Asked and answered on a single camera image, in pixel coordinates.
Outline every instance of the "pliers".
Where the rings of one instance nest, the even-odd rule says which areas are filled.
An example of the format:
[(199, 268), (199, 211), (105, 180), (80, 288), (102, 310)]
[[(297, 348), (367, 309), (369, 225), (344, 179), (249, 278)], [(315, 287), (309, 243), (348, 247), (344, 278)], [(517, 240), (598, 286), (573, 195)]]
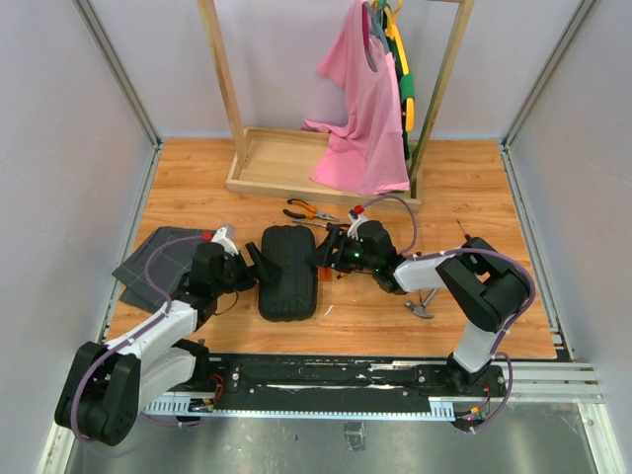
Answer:
[(292, 219), (323, 219), (323, 220), (338, 220), (336, 217), (326, 214), (325, 212), (321, 212), (316, 207), (311, 204), (308, 204), (304, 200), (300, 199), (288, 199), (288, 204), (296, 204), (304, 208), (307, 212), (299, 214), (298, 212), (292, 212), (291, 210), (284, 209), (283, 214), (291, 217)]

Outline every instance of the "wooden tabletop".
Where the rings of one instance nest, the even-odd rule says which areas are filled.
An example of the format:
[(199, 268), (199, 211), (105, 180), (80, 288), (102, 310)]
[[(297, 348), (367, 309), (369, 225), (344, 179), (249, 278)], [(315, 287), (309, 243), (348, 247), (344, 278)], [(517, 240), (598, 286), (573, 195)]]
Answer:
[[(235, 148), (232, 140), (172, 139), (165, 144), (151, 188), (136, 245), (162, 225), (235, 229), (235, 243), (261, 244), (271, 225), (289, 224), (281, 213), (284, 200), (242, 196), (225, 189)], [(416, 250), (424, 253), (464, 242), (459, 219), (473, 236), (485, 238), (498, 251), (530, 262), (497, 144), (493, 141), (433, 141), (424, 157), (423, 205), (418, 213)], [(320, 210), (343, 218), (347, 208), (318, 203)], [(412, 238), (406, 212), (367, 210), (380, 220), (398, 249)], [(310, 227), (317, 245), (326, 230)], [(217, 312), (234, 301), (222, 296)], [(416, 295), (381, 291), (368, 275), (352, 274), (319, 282), (316, 314), (301, 322), (273, 323), (257, 309), (257, 290), (242, 293), (237, 305), (213, 316), (190, 339), (205, 339), (212, 352), (327, 354), (356, 356), (447, 356), (458, 344), (465, 316), (449, 295), (440, 291), (429, 312), (434, 319), (414, 316), (404, 306)], [(132, 329), (148, 313), (119, 302), (109, 333), (115, 338)], [(540, 298), (514, 325), (501, 349), (513, 357), (553, 358), (555, 350)]]

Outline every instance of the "white backdrop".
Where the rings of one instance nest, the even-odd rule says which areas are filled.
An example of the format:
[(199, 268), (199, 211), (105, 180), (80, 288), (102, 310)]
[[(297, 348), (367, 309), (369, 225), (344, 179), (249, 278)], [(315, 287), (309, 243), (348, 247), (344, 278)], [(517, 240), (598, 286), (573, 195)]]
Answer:
[(565, 328), (632, 471), (632, 3), (603, 0), (512, 146)]
[(1, 2), (0, 63), (0, 472), (34, 473), (151, 146), (72, 2)]
[[(141, 101), (166, 136), (229, 133), (196, 0), (93, 0)], [(508, 131), (579, 0), (477, 0), (435, 138)], [(350, 0), (216, 0), (245, 124), (344, 122), (342, 92), (314, 71)], [(421, 128), (456, 6), (407, 0), (398, 25)]]

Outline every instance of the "orange pliers handle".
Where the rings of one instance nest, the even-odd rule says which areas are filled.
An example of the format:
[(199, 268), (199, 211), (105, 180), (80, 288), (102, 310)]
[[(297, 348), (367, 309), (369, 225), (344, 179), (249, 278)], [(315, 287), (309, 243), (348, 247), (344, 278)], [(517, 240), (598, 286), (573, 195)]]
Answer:
[(283, 210), (283, 214), (291, 217), (292, 219), (315, 219), (316, 218), (316, 207), (314, 207), (311, 204), (308, 204), (307, 202), (305, 202), (304, 200), (300, 200), (300, 199), (288, 199), (287, 200), (288, 204), (295, 204), (298, 205), (302, 208), (304, 208), (307, 212), (303, 213), (303, 214), (299, 214), (298, 212), (292, 212), (291, 210), (288, 209), (284, 209)]

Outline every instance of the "floor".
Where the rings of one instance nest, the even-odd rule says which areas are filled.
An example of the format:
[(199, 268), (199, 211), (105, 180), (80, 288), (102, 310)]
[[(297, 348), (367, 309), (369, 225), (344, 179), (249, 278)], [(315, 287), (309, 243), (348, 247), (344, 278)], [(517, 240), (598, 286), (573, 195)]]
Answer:
[[(242, 248), (261, 243), (271, 225), (288, 224), (284, 200), (241, 196), (225, 189), (234, 146), (231, 140), (172, 139), (165, 144), (148, 203), (136, 236), (140, 244), (156, 227), (175, 225), (217, 228), (230, 223)], [(434, 141), (425, 157), (423, 206), (418, 213), (416, 249), (424, 253), (460, 246), (464, 239), (456, 219), (474, 236), (497, 250), (530, 264), (498, 147), (492, 141)], [(343, 206), (319, 204), (343, 217)], [(368, 211), (390, 232), (399, 249), (412, 238), (405, 212)], [(312, 227), (317, 243), (325, 229)], [(447, 356), (457, 345), (465, 317), (447, 291), (440, 291), (429, 310), (432, 320), (414, 316), (404, 302), (415, 295), (382, 292), (370, 276), (354, 274), (321, 282), (316, 314), (309, 320), (272, 323), (257, 310), (257, 291), (242, 294), (227, 313), (212, 317), (191, 337), (204, 339), (214, 352), (336, 354), (357, 356)], [(220, 298), (218, 312), (233, 302)], [(130, 330), (147, 313), (118, 303), (109, 338)], [(518, 320), (501, 349), (512, 357), (553, 358), (555, 350), (539, 297)]]
[(211, 419), (183, 431), (139, 420), (116, 448), (93, 447), (106, 457), (84, 455), (76, 442), (66, 474), (597, 472), (574, 404), (509, 405), (474, 436), (449, 423), (403, 421), (365, 422), (363, 442), (352, 433), (333, 420)]

